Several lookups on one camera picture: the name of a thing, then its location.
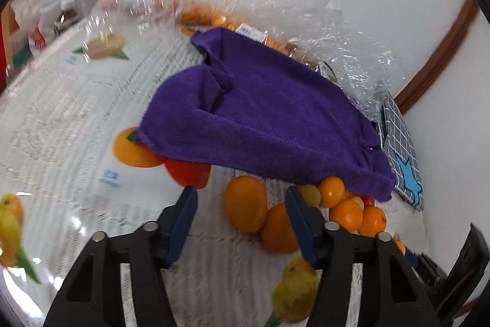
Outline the small kumquat orange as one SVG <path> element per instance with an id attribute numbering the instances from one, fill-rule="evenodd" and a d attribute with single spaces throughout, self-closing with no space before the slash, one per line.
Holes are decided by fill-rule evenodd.
<path id="1" fill-rule="evenodd" d="M 345 197 L 345 185 L 339 177 L 327 177 L 319 182 L 317 188 L 324 208 L 335 207 Z"/>

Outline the yellow-green small fruit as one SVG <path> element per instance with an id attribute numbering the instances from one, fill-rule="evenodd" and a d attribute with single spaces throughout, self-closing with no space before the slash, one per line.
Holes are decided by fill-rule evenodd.
<path id="1" fill-rule="evenodd" d="M 322 195 L 319 189 L 314 185 L 302 185 L 299 192 L 308 206 L 319 207 L 322 203 Z"/>

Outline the red cherry tomato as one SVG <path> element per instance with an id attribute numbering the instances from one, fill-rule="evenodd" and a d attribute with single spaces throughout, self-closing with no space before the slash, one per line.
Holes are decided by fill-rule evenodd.
<path id="1" fill-rule="evenodd" d="M 375 206 L 375 199 L 372 196 L 362 196 L 361 197 L 364 207 L 374 207 Z"/>

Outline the clear plastic fruit bag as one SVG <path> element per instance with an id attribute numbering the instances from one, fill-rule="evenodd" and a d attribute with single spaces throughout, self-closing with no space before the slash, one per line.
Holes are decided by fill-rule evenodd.
<path id="1" fill-rule="evenodd" d="M 369 120 L 405 73 L 397 56 L 346 20 L 341 0 L 188 0 L 180 25 L 227 28 L 261 42 L 341 87 Z"/>

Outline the small mandarin orange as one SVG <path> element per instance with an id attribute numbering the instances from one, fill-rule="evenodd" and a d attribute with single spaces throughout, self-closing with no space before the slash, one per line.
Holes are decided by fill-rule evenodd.
<path id="1" fill-rule="evenodd" d="M 356 196 L 348 197 L 330 209 L 329 220 L 348 232 L 357 232 L 363 222 L 363 212 L 363 201 Z"/>

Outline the grey checked star cushion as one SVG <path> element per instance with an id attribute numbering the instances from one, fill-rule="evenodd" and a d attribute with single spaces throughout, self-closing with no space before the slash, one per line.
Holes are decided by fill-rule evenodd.
<path id="1" fill-rule="evenodd" d="M 394 191 L 415 210 L 424 210 L 420 168 L 403 115 L 388 91 L 380 96 L 379 120 L 375 122 L 381 148 L 395 176 Z"/>

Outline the dark glass bottle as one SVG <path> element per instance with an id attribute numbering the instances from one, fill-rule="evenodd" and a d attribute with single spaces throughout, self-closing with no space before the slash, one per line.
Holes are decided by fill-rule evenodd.
<path id="1" fill-rule="evenodd" d="M 76 0 L 62 0 L 61 14 L 54 22 L 54 31 L 56 35 L 61 35 L 68 28 L 73 26 L 79 20 L 79 13 L 76 8 Z"/>

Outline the brown wooden door frame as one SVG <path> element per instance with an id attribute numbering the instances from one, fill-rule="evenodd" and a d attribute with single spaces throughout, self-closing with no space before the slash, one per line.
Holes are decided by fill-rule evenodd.
<path id="1" fill-rule="evenodd" d="M 395 97 L 401 114 L 406 114 L 442 75 L 467 39 L 480 12 L 476 0 L 464 0 L 452 26 L 440 41 L 430 58 L 408 85 Z"/>

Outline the medium tangerine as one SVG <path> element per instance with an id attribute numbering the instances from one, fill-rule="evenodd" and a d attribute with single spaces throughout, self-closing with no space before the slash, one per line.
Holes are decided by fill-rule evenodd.
<path id="1" fill-rule="evenodd" d="M 379 207 L 368 207 L 363 212 L 363 221 L 358 229 L 364 237 L 375 237 L 378 233 L 385 231 L 387 218 L 383 209 Z"/>

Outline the rough round orange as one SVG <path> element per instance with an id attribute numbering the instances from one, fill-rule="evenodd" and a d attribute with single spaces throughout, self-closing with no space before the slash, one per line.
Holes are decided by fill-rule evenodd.
<path id="1" fill-rule="evenodd" d="M 279 203 L 267 211 L 260 237 L 264 248 L 272 254 L 292 254 L 299 251 L 284 203 Z"/>

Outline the smooth oval orange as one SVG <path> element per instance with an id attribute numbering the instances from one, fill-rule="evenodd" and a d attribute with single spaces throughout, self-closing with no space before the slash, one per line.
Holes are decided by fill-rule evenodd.
<path id="1" fill-rule="evenodd" d="M 224 190 L 224 210 L 240 232 L 258 232 L 267 216 L 267 190 L 252 176 L 233 177 Z"/>

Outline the purple towel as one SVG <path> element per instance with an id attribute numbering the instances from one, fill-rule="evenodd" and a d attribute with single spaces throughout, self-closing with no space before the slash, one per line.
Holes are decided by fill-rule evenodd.
<path id="1" fill-rule="evenodd" d="M 191 42 L 203 62 L 167 79 L 140 122 L 156 154 L 297 184 L 335 176 L 390 199 L 395 176 L 378 135 L 338 86 L 224 28 Z"/>

